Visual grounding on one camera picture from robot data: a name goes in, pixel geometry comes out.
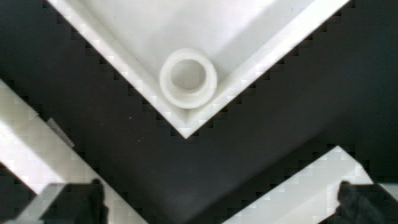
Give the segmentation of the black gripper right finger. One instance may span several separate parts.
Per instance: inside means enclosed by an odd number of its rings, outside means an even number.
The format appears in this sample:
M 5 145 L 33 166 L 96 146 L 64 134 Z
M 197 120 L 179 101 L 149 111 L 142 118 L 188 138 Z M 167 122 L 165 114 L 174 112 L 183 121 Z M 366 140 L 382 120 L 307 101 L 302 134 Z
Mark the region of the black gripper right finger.
M 398 224 L 398 184 L 343 182 L 337 202 L 321 224 Z

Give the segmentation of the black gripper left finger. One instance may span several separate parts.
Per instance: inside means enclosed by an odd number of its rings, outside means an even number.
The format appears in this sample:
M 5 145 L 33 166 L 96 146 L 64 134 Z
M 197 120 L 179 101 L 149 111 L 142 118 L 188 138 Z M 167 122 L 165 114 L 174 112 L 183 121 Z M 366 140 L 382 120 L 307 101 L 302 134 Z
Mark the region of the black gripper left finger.
M 49 184 L 16 217 L 16 224 L 108 224 L 101 181 Z

